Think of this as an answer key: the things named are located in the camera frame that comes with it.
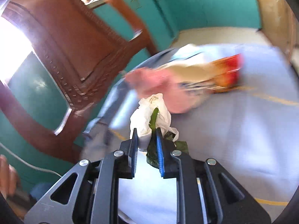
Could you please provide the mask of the person's left hand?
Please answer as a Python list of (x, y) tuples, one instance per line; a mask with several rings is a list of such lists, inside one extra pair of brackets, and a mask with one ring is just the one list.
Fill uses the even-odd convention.
[(0, 188), (1, 194), (4, 199), (8, 196), (13, 196), (17, 186), (19, 185), (19, 176), (16, 169), (11, 166), (6, 157), (1, 155), (0, 157)]

